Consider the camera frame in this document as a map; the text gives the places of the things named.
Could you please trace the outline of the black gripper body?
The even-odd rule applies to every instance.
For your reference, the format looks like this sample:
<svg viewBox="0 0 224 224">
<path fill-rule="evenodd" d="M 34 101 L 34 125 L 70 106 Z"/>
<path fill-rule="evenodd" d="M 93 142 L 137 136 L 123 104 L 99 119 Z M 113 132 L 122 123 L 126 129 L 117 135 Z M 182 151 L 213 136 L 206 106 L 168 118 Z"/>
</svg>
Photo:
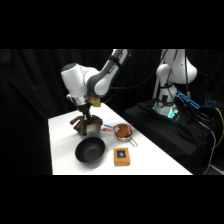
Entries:
<svg viewBox="0 0 224 224">
<path fill-rule="evenodd" d="M 82 112 L 86 117 L 90 117 L 90 103 L 78 106 L 78 110 Z"/>
</svg>

